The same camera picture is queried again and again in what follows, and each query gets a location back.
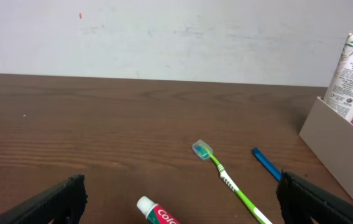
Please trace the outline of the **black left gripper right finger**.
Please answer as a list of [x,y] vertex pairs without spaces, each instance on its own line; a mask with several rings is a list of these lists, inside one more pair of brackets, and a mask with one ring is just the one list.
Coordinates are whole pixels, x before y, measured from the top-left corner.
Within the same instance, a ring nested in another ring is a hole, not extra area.
[[285,224],[353,224],[353,204],[292,172],[282,172],[277,199]]

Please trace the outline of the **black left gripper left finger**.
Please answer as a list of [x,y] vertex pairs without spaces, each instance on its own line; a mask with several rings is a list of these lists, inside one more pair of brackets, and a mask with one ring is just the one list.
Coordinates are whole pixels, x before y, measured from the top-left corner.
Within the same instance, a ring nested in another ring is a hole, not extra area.
[[0,214],[0,224],[76,223],[85,211],[85,177],[73,175]]

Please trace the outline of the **red teal Colgate toothpaste tube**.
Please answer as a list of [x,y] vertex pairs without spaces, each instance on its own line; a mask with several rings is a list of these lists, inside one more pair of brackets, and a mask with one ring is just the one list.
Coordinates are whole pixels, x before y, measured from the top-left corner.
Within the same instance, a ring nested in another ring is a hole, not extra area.
[[161,205],[151,201],[151,199],[146,196],[138,200],[137,208],[151,224],[180,224],[180,222]]

